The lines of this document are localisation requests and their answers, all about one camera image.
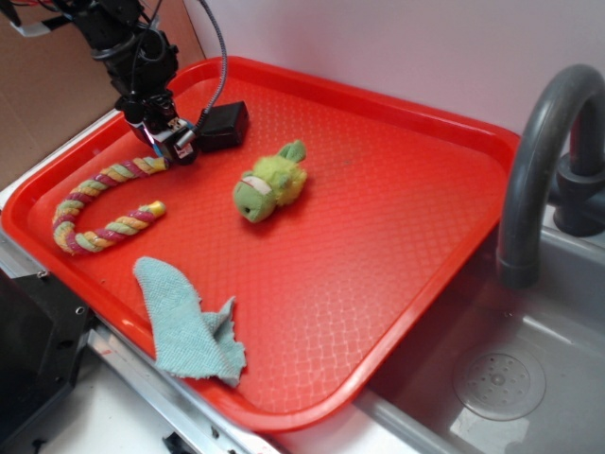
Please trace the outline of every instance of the sink drain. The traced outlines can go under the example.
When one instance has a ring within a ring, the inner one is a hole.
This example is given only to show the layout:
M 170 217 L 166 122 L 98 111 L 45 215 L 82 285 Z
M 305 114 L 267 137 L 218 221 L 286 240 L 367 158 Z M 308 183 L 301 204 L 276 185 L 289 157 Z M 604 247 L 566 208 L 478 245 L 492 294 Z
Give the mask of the sink drain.
M 463 354 L 454 368 L 454 389 L 460 401 L 494 421 L 530 413 L 540 405 L 545 387 L 540 363 L 511 344 L 481 345 Z

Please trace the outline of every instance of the green plush toy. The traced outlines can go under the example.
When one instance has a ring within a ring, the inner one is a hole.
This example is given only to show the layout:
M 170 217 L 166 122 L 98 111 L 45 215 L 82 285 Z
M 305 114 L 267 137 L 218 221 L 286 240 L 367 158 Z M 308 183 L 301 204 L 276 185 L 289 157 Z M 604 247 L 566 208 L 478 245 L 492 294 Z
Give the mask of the green plush toy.
M 306 157 L 300 140 L 285 145 L 275 156 L 260 158 L 244 173 L 233 191 L 235 206 L 250 222 L 268 218 L 276 206 L 296 200 L 303 190 L 306 172 L 298 163 Z

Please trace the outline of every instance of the multicolored rope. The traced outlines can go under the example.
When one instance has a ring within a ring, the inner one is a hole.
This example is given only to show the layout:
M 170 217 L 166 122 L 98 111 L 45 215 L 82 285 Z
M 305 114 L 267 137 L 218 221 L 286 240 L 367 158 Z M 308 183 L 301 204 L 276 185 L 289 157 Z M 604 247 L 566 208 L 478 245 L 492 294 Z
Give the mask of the multicolored rope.
M 164 170 L 168 170 L 168 162 L 164 158 L 135 158 L 132 161 L 104 168 L 94 177 L 80 183 L 57 207 L 53 217 L 55 242 L 70 254 L 100 253 L 115 243 L 146 229 L 165 213 L 165 206 L 160 201 L 132 210 L 110 222 L 103 229 L 84 234 L 75 232 L 76 218 L 82 209 L 103 191 L 120 183 L 146 178 Z

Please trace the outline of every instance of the cloth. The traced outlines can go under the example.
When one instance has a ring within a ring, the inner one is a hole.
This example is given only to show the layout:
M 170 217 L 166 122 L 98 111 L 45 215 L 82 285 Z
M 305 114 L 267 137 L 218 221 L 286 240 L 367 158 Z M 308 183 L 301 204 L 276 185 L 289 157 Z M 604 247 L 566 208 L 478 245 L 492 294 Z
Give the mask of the cloth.
M 179 377 L 217 376 L 239 384 L 246 366 L 244 345 L 235 341 L 231 298 L 219 312 L 202 312 L 198 293 L 179 270 L 155 258 L 134 265 L 156 350 L 156 365 Z

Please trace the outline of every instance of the gray faucet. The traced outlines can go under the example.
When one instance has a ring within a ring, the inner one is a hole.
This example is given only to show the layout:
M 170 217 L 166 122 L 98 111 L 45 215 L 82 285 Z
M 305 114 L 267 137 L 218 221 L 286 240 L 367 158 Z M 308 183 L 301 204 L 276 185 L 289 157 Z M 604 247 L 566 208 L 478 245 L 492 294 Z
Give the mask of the gray faucet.
M 560 158 L 567 136 L 569 153 Z M 496 250 L 500 281 L 534 284 L 546 202 L 557 227 L 573 236 L 605 230 L 605 81 L 584 64 L 562 70 L 527 122 L 510 173 Z

